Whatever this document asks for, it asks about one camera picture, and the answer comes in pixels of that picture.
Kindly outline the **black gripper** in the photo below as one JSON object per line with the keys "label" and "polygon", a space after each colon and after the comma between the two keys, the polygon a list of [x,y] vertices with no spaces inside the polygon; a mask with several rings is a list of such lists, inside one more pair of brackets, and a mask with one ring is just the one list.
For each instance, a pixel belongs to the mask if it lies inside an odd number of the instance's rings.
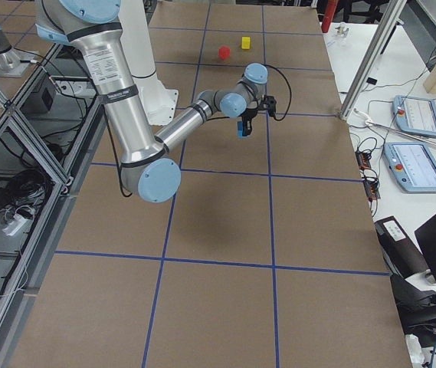
{"label": "black gripper", "polygon": [[258,101],[251,102],[243,112],[243,119],[246,120],[246,125],[242,120],[239,121],[239,136],[251,135],[253,131],[252,120],[257,116],[261,103]]}

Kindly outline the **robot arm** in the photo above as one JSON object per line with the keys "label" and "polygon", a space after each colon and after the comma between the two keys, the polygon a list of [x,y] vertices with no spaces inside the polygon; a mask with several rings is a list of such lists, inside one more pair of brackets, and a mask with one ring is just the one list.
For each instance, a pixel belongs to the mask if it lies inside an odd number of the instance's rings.
{"label": "robot arm", "polygon": [[147,202],[172,198],[181,182],[168,154],[212,115],[242,116],[264,100],[267,68],[249,64],[236,86],[206,90],[160,131],[150,127],[121,38],[121,1],[37,1],[38,36],[83,55],[96,91],[123,149],[121,186]]}

